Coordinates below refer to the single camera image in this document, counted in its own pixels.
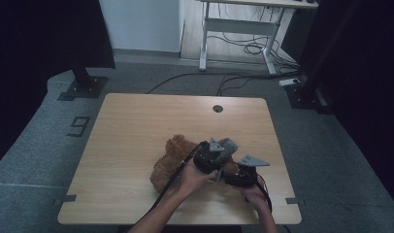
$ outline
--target person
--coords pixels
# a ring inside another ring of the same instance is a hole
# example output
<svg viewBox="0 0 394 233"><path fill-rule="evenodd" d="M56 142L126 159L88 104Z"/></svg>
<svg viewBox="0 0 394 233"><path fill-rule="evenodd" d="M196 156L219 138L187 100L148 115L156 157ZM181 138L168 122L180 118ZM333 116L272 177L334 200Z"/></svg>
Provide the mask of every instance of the person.
<svg viewBox="0 0 394 233"><path fill-rule="evenodd" d="M157 233L161 232L170 217L190 195L200 189L208 180L213 179L217 171L210 174L200 172L190 159L181 171L180 185L170 195L164 198L158 206L140 219L131 229L130 233ZM262 233L275 233L276 224L264 195L257 186L251 188L234 187L244 195L253 209L258 213Z"/></svg>

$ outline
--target stuffed animal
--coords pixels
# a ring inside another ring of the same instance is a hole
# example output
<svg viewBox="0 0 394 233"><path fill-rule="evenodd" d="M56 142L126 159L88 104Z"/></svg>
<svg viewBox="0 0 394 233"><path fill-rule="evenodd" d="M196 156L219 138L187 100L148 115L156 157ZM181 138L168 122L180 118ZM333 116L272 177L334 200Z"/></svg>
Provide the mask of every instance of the stuffed animal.
<svg viewBox="0 0 394 233"><path fill-rule="evenodd" d="M181 162L197 147L197 144L190 142L183 135L177 134L167 141L166 154L160 157L154 164L149 180L157 192L161 192L180 167ZM224 172L235 174L238 172L238 165L230 157L223 165Z"/></svg>

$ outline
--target wall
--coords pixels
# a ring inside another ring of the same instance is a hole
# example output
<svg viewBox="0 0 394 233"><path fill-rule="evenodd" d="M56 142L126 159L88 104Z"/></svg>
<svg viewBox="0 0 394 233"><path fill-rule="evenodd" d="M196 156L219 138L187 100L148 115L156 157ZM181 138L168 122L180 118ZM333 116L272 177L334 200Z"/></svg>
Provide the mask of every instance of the wall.
<svg viewBox="0 0 394 233"><path fill-rule="evenodd" d="M183 0L100 0L113 49L180 52Z"/></svg>

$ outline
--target table top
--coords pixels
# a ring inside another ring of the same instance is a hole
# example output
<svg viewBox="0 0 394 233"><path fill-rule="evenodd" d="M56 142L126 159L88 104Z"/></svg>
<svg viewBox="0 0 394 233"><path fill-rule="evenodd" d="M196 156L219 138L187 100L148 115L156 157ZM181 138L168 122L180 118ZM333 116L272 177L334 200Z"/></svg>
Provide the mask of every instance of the table top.
<svg viewBox="0 0 394 233"><path fill-rule="evenodd" d="M223 108L221 113L214 105ZM235 161L253 155L270 162L258 167L273 202L277 224L301 221L264 99L240 97L109 94L96 119L58 221L63 224L133 224L158 193L149 181L154 163L175 134L199 143L229 137L239 145ZM169 224L257 224L234 188L207 183L173 214Z"/></svg>
<svg viewBox="0 0 394 233"><path fill-rule="evenodd" d="M316 9L318 3L308 3L306 0L301 2L295 0L199 0L201 2L226 3L226 4L240 4L240 5L256 5L269 7L283 7L296 9Z"/></svg>

